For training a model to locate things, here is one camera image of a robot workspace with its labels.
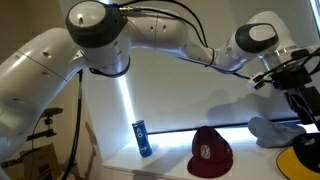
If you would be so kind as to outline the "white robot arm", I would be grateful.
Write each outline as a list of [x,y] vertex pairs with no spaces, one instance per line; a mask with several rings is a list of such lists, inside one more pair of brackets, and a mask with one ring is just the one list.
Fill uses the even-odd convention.
[[253,16],[221,47],[193,43],[184,22],[139,7],[82,1],[68,12],[62,28],[52,28],[0,64],[0,160],[19,150],[45,108],[80,70],[117,78],[130,67],[129,52],[148,48],[221,73],[233,74],[261,58],[274,77],[319,53],[299,47],[272,11]]

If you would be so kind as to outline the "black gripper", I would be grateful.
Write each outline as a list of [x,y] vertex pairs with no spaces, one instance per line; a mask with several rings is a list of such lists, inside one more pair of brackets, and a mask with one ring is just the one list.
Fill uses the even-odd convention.
[[286,98],[316,97],[319,92],[314,86],[307,87],[312,82],[311,75],[304,66],[296,66],[281,70],[271,76],[272,84],[275,89],[283,91]]

